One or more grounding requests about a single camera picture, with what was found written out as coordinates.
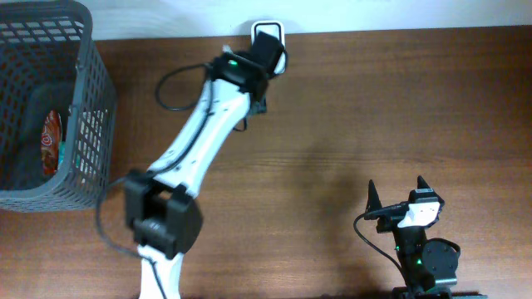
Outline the orange chocolate bar wrapper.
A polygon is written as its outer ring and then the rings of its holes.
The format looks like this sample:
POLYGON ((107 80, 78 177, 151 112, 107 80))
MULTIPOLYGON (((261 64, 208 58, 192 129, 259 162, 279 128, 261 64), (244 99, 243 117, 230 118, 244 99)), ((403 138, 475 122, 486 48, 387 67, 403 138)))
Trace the orange chocolate bar wrapper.
POLYGON ((61 142, 62 119, 57 111, 51 110, 44 120, 41 133, 41 161, 45 175, 52 175, 57 171, 61 142))

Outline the small teal tissue pack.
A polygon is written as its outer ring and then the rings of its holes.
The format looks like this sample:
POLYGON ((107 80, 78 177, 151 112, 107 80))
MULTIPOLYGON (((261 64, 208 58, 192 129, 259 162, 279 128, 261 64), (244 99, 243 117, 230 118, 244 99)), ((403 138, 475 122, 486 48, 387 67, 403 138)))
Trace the small teal tissue pack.
POLYGON ((66 142, 61 141, 58 148, 57 167, 60 168, 65 157, 66 142))

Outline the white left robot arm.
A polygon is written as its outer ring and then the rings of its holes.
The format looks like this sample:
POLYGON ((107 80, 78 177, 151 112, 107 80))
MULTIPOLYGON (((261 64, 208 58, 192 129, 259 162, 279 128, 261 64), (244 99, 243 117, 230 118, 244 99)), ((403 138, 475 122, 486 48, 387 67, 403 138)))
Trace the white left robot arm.
POLYGON ((184 255, 203 225, 196 200, 214 157, 238 123, 264 112, 269 82, 288 65, 283 36, 256 32, 247 51, 226 47, 204 64, 195 109, 145 172, 126 176, 126 226, 141 260, 140 297, 177 298, 184 255))

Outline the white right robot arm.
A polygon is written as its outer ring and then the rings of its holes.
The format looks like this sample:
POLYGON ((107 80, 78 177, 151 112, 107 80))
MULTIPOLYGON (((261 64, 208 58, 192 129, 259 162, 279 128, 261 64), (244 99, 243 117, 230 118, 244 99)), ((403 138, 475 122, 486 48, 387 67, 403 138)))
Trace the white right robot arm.
POLYGON ((372 180, 368 183, 367 205, 357 216, 353 228, 368 246, 390 260, 398 269, 405 285, 392 289, 392 298, 484 298, 479 292, 453 292, 461 247, 444 238, 426 236, 426 230, 439 221, 444 199, 421 177, 408 199, 383 206, 372 180), (362 235, 360 220, 375 220, 378 233, 394 237, 396 257, 382 251, 362 235))

